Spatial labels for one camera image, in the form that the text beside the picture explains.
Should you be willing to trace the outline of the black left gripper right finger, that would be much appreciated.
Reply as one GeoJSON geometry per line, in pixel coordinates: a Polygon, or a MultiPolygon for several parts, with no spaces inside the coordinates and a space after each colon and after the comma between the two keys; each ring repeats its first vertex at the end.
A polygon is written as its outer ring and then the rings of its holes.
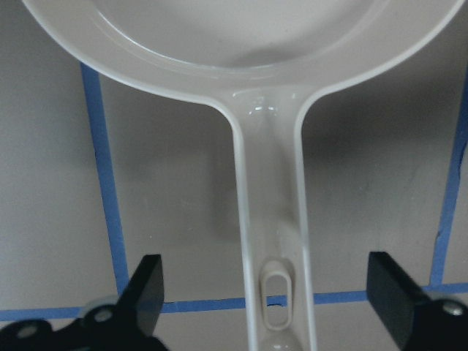
{"type": "Polygon", "coordinates": [[[467,305],[424,291],[387,252],[369,253],[366,296],[399,350],[467,349],[467,305]]]}

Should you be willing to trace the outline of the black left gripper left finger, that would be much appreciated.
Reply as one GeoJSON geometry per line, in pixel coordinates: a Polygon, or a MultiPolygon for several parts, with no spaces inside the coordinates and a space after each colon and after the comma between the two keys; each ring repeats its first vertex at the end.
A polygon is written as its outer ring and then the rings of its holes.
{"type": "Polygon", "coordinates": [[[162,258],[147,254],[116,301],[84,314],[80,326],[86,340],[76,350],[163,350],[154,336],[163,302],[162,258]]]}

